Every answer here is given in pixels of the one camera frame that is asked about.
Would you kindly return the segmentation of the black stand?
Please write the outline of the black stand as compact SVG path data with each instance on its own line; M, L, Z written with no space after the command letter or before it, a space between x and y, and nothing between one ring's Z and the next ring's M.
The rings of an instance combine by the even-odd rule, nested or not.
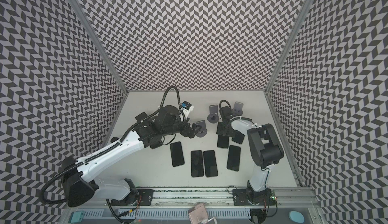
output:
M145 113L145 112L142 112L140 113L139 115L137 115L135 117L136 121L137 122L141 122L142 120L144 120L148 115Z
M158 142L154 142L153 144L150 145L150 148L151 149L157 149L159 147L163 146L163 142L162 141L158 141Z

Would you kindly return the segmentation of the black phone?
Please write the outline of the black phone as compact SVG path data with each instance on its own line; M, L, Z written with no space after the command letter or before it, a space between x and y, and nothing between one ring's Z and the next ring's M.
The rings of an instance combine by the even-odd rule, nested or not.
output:
M245 135L239 131L236 131L234 137L232 137L232 141L237 144L242 144L244 142Z
M206 177L218 176L218 168L216 155L214 150L208 150L203 152L204 168Z
M228 150L226 168L232 171L239 171L241 147L230 146Z
M203 151L191 152L191 175L193 178L204 176Z
M170 144L170 153L172 166L177 167L185 164L185 158L183 155L183 148L181 142L174 142Z
M229 148L229 137L218 135L217 138L217 147L222 149L228 149Z

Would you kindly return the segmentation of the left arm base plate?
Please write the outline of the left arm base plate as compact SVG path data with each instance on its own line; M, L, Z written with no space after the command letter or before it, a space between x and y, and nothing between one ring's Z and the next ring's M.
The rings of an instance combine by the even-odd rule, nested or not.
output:
M150 206L153 200L153 189L140 189L130 192L123 200L112 199L111 206Z

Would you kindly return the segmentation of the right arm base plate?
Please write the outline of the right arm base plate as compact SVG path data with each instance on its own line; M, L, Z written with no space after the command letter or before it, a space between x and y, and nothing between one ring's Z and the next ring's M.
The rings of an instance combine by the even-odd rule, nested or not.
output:
M272 206L276 205L277 198L270 189L261 192L249 192L247 189L233 189L234 206Z

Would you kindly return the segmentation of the grey round phone stand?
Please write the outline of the grey round phone stand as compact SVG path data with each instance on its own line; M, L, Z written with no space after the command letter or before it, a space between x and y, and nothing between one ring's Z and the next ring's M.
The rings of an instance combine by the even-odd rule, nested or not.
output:
M234 103L233 109L232 109L232 115L233 116L242 116L243 115L243 106L244 104L241 102L236 101Z

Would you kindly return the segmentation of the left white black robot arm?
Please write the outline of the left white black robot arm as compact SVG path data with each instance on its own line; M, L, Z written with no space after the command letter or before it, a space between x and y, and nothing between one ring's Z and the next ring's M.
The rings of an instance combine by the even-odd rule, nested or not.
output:
M48 180L40 190L40 202L48 205L66 203L69 207L78 207L93 197L122 201L136 194L135 186L129 179L106 181L99 175L133 153L148 147L156 149L163 146L162 138L166 135L181 134L192 139L201 128L189 123L189 114L194 107L187 101L182 102L177 97L178 107L164 104L170 90L177 92L178 88L168 87L159 108L150 115L138 115L136 123L120 139L79 159L65 159L61 172Z

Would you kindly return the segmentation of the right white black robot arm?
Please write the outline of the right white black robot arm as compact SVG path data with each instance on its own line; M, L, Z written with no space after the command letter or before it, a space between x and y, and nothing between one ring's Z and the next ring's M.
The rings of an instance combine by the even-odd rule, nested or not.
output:
M217 147L228 148L227 169L239 171L241 149L229 146L229 140L242 144L248 140L251 158L255 164L251 178L247 181L245 192L233 195L243 203L250 205L275 204L276 198L271 196L268 180L274 167L284 157L284 150L272 124L257 125L251 118L243 117L231 108L227 100L219 103L219 115L216 134Z

